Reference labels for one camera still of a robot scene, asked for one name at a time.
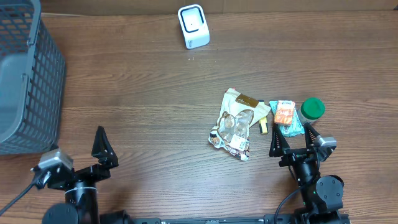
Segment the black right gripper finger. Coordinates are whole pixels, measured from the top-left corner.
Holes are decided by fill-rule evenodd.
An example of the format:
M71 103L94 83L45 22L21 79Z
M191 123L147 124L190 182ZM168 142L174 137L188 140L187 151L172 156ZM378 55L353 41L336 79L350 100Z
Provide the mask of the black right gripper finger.
M273 124L269 156L270 157L281 157L288 150L290 150L290 146L289 146L288 142L286 141L285 137L282 135L282 132L279 129L278 124Z
M320 147L324 145L325 141L323 137L313 128L310 123L303 125L305 131L305 142L307 147Z

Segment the teal wet wipes pack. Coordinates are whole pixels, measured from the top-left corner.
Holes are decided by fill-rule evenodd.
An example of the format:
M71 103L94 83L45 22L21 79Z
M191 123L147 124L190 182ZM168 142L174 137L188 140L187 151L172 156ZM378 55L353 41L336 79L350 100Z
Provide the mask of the teal wet wipes pack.
M277 108L277 101L278 100L269 102L273 115L275 115L275 111ZM294 118L291 125L288 126L288 125L278 124L278 126L282 132L282 135L285 137L293 137L304 133L304 128L299 120L296 109L294 111Z

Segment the green lid jar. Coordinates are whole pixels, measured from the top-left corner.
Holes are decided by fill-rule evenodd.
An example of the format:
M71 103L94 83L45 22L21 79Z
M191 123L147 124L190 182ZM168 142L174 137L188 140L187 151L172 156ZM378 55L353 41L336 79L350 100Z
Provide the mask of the green lid jar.
M302 124L314 123L325 113L325 105L318 98L306 99L298 110L298 117Z

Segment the yellow highlighter pen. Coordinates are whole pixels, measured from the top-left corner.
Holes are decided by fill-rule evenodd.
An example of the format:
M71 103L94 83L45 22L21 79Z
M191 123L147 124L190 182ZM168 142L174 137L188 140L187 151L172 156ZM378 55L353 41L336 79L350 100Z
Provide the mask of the yellow highlighter pen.
M268 134L268 124L267 124L267 115L269 112L266 113L266 115L259 120L259 130L260 134Z

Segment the orange Kleenex tissue pack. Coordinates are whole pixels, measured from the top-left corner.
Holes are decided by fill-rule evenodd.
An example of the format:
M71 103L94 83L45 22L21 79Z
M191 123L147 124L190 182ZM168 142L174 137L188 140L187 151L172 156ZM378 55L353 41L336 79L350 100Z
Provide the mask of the orange Kleenex tissue pack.
M282 125L291 125L294 118L295 102L278 100L274 115L274 122Z

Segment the brown snack pouch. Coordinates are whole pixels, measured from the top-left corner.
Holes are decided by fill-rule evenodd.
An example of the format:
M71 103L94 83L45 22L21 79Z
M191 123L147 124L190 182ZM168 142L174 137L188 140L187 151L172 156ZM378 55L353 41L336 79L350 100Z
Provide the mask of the brown snack pouch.
M209 143L247 161L250 153L249 129L266 117L270 110L271 107L263 101L229 88L224 93L216 125L209 133Z

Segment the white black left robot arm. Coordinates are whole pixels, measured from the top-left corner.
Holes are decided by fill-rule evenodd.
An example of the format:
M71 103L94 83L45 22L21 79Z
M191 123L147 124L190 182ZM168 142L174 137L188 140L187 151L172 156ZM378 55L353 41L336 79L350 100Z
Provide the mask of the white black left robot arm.
M98 162L84 169L69 169L62 164L52 171L47 186L64 191L65 202L51 206L43 216L42 223L132 223L124 210L102 215L99 213L96 183L110 178L110 170L119 165L102 126L96 130L91 156L97 158Z

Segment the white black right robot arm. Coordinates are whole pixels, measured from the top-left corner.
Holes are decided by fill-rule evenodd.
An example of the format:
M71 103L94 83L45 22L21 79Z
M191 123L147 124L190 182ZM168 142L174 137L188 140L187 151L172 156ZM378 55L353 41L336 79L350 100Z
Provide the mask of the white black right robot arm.
M336 149L336 139L322 136L309 123L304 124L304 131L305 147L292 149L278 125L272 127L269 155L280 158L279 166L289 169L298 189L281 201L273 215L264 217L266 223L349 223L349 216L339 213L343 208L343 180L337 175L322 176L320 172L320 164ZM283 205L297 193L302 196L303 207L281 215Z

